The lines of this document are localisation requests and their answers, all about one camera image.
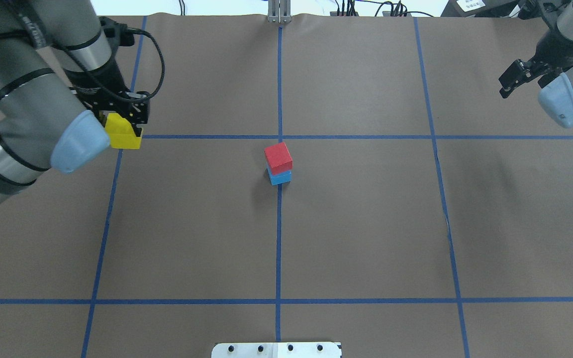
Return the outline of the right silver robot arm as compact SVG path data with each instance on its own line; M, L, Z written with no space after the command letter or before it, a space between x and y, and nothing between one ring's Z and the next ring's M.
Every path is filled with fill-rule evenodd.
M520 19L540 17L548 31L527 61L515 60L499 77L505 99L537 80L541 108L563 128L573 128L573 0L521 0Z

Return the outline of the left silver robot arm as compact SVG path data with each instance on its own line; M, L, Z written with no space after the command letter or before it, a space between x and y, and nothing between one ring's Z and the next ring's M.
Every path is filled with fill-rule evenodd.
M139 148L153 94L129 89L116 61L136 35L149 36L88 0L0 0L0 204L52 168Z

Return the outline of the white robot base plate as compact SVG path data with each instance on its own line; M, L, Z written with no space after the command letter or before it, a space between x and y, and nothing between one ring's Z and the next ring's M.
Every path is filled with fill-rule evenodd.
M212 358L341 358L336 342L254 342L214 345Z

